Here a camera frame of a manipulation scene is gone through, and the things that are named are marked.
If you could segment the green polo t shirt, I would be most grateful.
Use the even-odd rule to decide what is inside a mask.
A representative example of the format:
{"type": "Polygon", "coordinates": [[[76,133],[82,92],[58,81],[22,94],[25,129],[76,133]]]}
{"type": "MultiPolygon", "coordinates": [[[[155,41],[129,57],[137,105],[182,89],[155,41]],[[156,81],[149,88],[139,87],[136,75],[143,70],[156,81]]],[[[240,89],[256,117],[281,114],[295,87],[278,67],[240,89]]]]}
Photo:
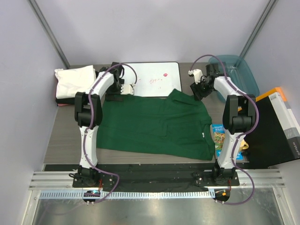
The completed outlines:
{"type": "Polygon", "coordinates": [[[167,98],[105,101],[97,148],[211,161],[212,118],[201,101],[173,90],[167,98]]]}

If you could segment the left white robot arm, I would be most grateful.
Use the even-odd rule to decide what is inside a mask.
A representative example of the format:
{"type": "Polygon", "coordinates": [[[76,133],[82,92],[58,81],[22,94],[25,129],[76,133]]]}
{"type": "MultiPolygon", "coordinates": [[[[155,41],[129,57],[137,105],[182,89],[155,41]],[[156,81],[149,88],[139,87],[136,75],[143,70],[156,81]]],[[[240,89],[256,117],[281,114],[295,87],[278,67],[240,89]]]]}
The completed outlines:
{"type": "Polygon", "coordinates": [[[83,92],[75,95],[75,121],[81,134],[81,159],[73,175],[73,187],[95,187],[100,182],[97,159],[97,132],[103,119],[101,98],[108,91],[120,93],[124,84],[119,77],[124,74],[121,63],[103,67],[97,78],[83,92]]]}

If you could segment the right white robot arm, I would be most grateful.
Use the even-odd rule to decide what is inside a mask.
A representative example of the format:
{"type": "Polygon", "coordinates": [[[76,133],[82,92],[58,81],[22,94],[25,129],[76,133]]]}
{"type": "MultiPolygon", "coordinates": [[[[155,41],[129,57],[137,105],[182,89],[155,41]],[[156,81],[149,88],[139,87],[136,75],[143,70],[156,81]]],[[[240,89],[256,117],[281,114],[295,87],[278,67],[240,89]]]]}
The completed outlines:
{"type": "Polygon", "coordinates": [[[204,179],[206,184],[213,186],[237,185],[236,157],[247,132],[256,126],[255,97],[241,91],[230,77],[219,71],[217,63],[208,64],[205,75],[199,69],[190,69],[188,75],[194,78],[190,88],[196,100],[207,97],[214,90],[226,100],[222,118],[225,138],[220,155],[211,173],[200,174],[198,180],[204,179]]]}

